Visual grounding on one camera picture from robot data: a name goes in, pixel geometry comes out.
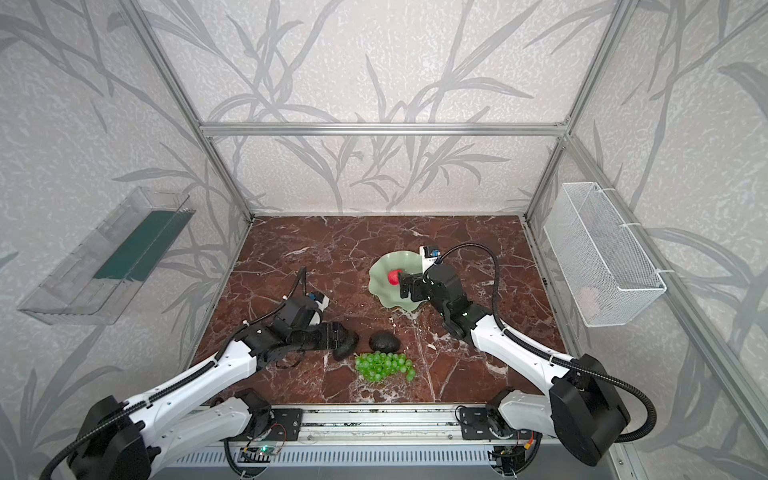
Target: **wire mesh basket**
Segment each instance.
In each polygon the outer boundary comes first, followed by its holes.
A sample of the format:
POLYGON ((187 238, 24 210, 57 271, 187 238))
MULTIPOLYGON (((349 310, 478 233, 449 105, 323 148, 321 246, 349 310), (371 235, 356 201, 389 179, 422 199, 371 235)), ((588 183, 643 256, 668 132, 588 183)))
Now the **wire mesh basket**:
POLYGON ((595 182, 562 184, 544 232, 587 326, 626 325, 667 291, 595 182))

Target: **grape bunch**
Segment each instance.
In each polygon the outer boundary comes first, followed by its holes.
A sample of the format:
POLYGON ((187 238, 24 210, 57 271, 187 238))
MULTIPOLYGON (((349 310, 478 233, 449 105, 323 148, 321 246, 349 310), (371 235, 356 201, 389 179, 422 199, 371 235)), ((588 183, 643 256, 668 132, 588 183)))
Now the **grape bunch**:
POLYGON ((383 382, 388 376, 405 373, 406 380, 412 382, 416 377, 413 361, 405 353, 363 353, 355 357, 355 370, 367 382, 383 382))

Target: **green cloth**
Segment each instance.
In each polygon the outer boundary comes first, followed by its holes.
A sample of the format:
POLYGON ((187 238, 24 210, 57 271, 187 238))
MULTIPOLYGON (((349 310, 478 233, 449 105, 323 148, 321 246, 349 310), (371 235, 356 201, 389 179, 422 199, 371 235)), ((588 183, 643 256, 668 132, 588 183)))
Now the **green cloth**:
POLYGON ((144 282, 193 213, 151 211, 93 277, 144 282))

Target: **leaf pattern wallpaper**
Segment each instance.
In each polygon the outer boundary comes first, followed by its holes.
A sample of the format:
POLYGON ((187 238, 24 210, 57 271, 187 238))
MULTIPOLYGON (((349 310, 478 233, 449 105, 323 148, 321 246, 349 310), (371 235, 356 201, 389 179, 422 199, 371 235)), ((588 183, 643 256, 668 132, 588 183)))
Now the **leaf pattern wallpaper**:
MULTIPOLYGON (((765 1, 641 2, 576 127, 763 393, 767 14, 765 1)), ((541 230, 557 186, 582 180, 565 155, 532 226, 579 346, 656 403, 657 429, 635 445, 648 478, 768 478, 754 437, 663 300, 626 326, 584 327, 541 230)))
POLYGON ((227 166, 265 214, 521 214, 553 137, 227 137, 227 166), (409 156, 423 149, 423 154, 409 156), (300 164, 274 161, 295 155, 300 164))
POLYGON ((768 2, 688 3, 638 10, 577 134, 768 394, 768 2))
MULTIPOLYGON (((208 122, 562 121, 614 8, 613 0, 141 4, 208 122)), ((554 138, 217 143, 254 212, 520 213, 529 198, 520 193, 535 188, 554 138)))
POLYGON ((611 0, 141 0, 203 121, 562 121, 611 0))
POLYGON ((36 477, 98 399, 191 359, 247 231, 127 28, 92 0, 0 5, 0 470, 36 477), (111 326, 48 326, 22 299, 136 186, 197 211, 111 326))

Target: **cable wrap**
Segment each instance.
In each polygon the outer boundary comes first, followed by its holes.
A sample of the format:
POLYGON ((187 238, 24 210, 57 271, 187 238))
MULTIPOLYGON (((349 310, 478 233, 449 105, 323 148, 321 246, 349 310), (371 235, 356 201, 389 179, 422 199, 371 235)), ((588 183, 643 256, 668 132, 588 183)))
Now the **cable wrap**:
MULTIPOLYGON (((435 263, 433 265, 442 263, 442 261, 451 253, 455 252, 456 250, 460 248, 465 247, 472 247, 472 248, 478 248, 480 250, 485 251, 493 261, 493 288, 491 293, 491 310, 493 311, 493 320, 496 322, 496 326, 513 342, 517 343, 520 347, 526 349, 530 353, 533 353, 536 356, 540 356, 542 359, 546 359, 547 361, 551 361, 555 365, 564 367, 566 369, 573 369, 577 372, 586 373, 588 375, 593 376, 594 378, 600 379, 603 382, 609 383, 613 386, 616 386, 625 392, 630 393, 635 398, 640 400, 640 402, 645 407, 646 411, 646 418, 643 425, 640 426, 640 428, 634 430, 633 432, 629 433, 623 433, 616 438, 616 443, 623 443, 623 442, 634 442, 635 440, 642 439, 644 436, 648 435, 653 429, 654 426, 656 426, 657 421, 657 413, 656 413, 656 407, 654 406, 654 403, 637 387, 630 385, 629 383, 625 382, 624 380, 617 379, 613 376, 606 375, 604 373, 595 372, 590 369, 585 369, 584 367, 581 367, 578 365, 577 360, 574 359, 571 362, 568 362, 563 359, 559 359, 558 357, 551 358, 552 356, 547 354, 546 352, 538 349, 537 347, 531 345, 530 343, 524 341, 520 337, 516 336, 514 333, 509 331, 509 326, 504 323, 501 320, 501 317, 498 314, 498 288, 499 283, 501 280, 501 272, 498 268, 498 258, 496 257, 496 254, 493 253, 493 250, 486 247, 485 245, 481 243, 475 243, 475 242, 466 242, 466 243, 460 243, 459 245, 456 245, 455 247, 451 248, 444 254, 440 255, 435 260, 435 263)), ((429 278, 429 270, 432 267, 430 266, 425 272, 424 277, 429 278)))

